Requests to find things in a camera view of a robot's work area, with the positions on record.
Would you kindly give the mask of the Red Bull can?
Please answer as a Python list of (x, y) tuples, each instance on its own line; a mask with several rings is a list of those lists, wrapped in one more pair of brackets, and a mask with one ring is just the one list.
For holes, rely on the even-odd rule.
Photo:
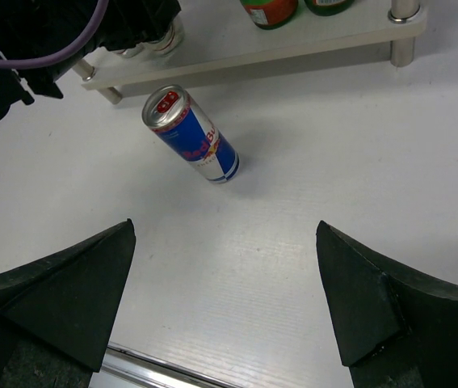
[(151, 94), (141, 119), (206, 180), (224, 183), (237, 173), (237, 151), (181, 86), (164, 86)]

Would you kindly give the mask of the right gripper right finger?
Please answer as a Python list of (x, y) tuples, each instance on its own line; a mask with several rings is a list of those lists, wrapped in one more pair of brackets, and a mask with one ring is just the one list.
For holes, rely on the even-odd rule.
[(458, 285), (321, 221), (317, 260), (342, 365), (355, 387), (458, 387)]

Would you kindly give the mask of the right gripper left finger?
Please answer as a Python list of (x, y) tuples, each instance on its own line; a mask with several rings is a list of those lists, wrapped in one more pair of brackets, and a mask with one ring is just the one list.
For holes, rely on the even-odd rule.
[(123, 221), (0, 273), (0, 387), (87, 387), (100, 370), (136, 246)]

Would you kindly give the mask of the clear glass bottle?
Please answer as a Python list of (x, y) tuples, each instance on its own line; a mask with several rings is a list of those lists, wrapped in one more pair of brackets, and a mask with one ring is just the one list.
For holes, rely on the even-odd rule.
[(174, 51), (183, 41), (185, 30), (182, 19), (177, 15), (170, 24), (167, 32), (160, 40), (145, 43), (145, 48), (158, 56), (165, 56)]

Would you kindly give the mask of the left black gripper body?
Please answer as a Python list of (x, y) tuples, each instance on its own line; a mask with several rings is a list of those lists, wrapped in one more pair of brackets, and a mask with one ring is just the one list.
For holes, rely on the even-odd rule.
[(0, 1), (0, 70), (54, 71), (97, 48), (160, 40), (177, 1)]

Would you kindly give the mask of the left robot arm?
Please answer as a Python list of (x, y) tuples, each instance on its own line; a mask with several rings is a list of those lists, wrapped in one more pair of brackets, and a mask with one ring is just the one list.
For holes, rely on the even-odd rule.
[(57, 80), (97, 48), (158, 41), (177, 1), (0, 1), (0, 120), (35, 95), (62, 99)]

